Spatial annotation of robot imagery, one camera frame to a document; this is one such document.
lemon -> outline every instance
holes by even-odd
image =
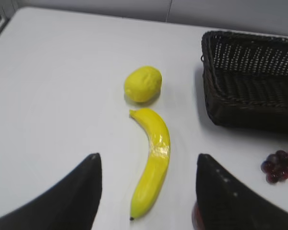
[[[151,66],[143,66],[127,77],[125,94],[135,102],[147,102],[160,92],[161,84],[160,71]]]

basket rim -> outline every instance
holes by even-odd
[[[204,64],[204,71],[206,68],[210,71],[210,76],[204,73],[204,77],[208,79],[208,85],[210,90],[213,90],[216,96],[222,100],[224,103],[235,103],[235,104],[242,104],[244,107],[247,106],[258,106],[258,107],[266,107],[266,108],[281,108],[288,110],[288,106],[283,104],[277,104],[268,101],[249,101],[246,102],[242,99],[233,98],[227,96],[222,90],[220,89],[218,83],[216,82],[216,69],[213,65],[213,55],[210,45],[210,39],[213,36],[224,36],[224,37],[236,37],[236,38],[243,38],[243,39],[251,39],[257,41],[266,41],[266,42],[275,42],[275,43],[285,43],[288,45],[288,38],[284,37],[274,37],[268,35],[255,35],[255,34],[243,34],[243,33],[236,33],[231,31],[208,31],[202,37],[202,52],[203,52],[203,64]]]

yellow banana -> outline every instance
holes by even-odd
[[[130,220],[143,216],[153,206],[167,174],[170,152],[168,128],[153,110],[130,110],[130,116],[146,131],[149,157],[142,177],[133,193]]]

white wall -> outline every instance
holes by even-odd
[[[19,0],[24,5],[164,21],[170,0]]]
[[[171,3],[171,0],[18,1],[24,5],[157,21],[166,20]],[[288,0],[172,0],[168,22],[288,35]]]
[[[288,0],[173,0],[168,21],[288,35]]]

plastic fruit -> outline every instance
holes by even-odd
[[[149,138],[148,161],[131,201],[130,220],[133,220],[143,216],[159,195],[168,170],[170,139],[166,124],[153,110],[130,110],[130,116],[142,126]]]
[[[261,164],[261,169],[266,173],[266,180],[270,184],[288,179],[288,153],[283,150],[270,154]]]
[[[125,94],[135,102],[147,102],[160,92],[161,84],[160,71],[151,66],[143,66],[127,77]]]

